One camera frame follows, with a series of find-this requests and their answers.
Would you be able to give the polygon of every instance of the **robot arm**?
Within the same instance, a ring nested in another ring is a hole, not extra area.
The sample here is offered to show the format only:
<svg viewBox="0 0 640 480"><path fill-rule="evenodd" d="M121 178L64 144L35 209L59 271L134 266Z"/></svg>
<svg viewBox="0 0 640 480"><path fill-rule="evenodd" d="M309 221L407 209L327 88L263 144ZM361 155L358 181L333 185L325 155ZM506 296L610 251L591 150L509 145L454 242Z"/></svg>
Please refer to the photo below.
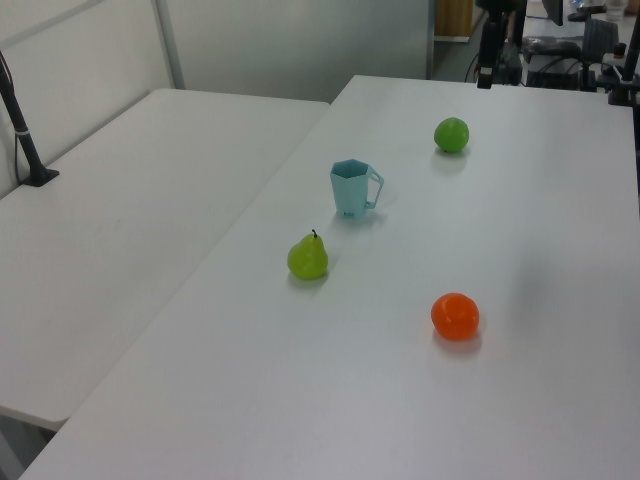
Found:
<svg viewBox="0 0 640 480"><path fill-rule="evenodd" d="M476 5L487 11L489 17L482 27L478 52L478 88L491 88L493 71L498 66L500 50L507 38L509 13L524 11L526 0L476 0Z"/></svg>

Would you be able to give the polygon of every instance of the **orange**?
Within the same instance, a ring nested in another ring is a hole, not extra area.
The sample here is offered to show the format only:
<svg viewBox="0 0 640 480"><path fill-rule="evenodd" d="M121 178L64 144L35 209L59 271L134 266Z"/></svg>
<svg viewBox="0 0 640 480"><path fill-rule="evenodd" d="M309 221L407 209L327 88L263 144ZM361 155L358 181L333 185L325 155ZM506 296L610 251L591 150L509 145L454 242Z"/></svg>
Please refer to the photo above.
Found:
<svg viewBox="0 0 640 480"><path fill-rule="evenodd" d="M431 308L431 320L447 340L467 340L478 330L480 312L475 302L461 293L447 293Z"/></svg>

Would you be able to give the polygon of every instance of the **black pole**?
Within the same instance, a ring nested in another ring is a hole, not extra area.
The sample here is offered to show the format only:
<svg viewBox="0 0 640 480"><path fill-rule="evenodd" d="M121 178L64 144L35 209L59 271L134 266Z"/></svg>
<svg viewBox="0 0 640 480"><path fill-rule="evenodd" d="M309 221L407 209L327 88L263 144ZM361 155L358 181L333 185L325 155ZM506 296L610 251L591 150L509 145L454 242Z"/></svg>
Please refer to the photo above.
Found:
<svg viewBox="0 0 640 480"><path fill-rule="evenodd" d="M48 170L44 165L42 165L36 146L31 139L29 128L27 127L27 123L25 122L20 106L18 105L13 84L9 79L9 72L7 71L3 61L0 61L0 67L0 94L2 95L2 100L7 107L11 123L13 123L13 128L20 140L20 145L22 146L22 150L29 162L29 168L31 170L29 177L22 183L33 187L41 187L52 178L57 177L58 172L55 170Z"/></svg>
<svg viewBox="0 0 640 480"><path fill-rule="evenodd" d="M636 17L633 26L631 42L627 51L627 59L624 62L622 77L618 84L609 92L609 105L619 105L623 107L635 107L635 89L633 85L636 65L638 64L638 54L640 53L640 15Z"/></svg>

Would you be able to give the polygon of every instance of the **cabinet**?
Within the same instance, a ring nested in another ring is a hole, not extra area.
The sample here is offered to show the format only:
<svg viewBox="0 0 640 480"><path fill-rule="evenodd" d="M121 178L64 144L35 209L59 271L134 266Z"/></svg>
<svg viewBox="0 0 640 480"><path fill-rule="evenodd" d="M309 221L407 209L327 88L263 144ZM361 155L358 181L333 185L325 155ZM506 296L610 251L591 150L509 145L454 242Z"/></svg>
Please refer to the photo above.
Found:
<svg viewBox="0 0 640 480"><path fill-rule="evenodd" d="M436 1L436 40L466 42L482 19L474 0Z"/></svg>

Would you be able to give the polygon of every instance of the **cup handle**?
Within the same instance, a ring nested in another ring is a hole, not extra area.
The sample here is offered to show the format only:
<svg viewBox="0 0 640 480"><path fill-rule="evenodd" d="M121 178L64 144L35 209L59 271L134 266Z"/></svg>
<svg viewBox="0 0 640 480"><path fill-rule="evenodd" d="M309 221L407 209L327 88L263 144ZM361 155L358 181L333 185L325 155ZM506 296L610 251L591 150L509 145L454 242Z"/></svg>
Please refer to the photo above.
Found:
<svg viewBox="0 0 640 480"><path fill-rule="evenodd" d="M380 190L382 190L382 185L384 185L384 178L382 178L372 167L369 167L369 173L367 177L374 182L377 182L380 186L378 187L378 193L376 193L375 200L373 202L367 201L364 204L364 208L376 208L376 203L378 203L378 197L380 196Z"/></svg>

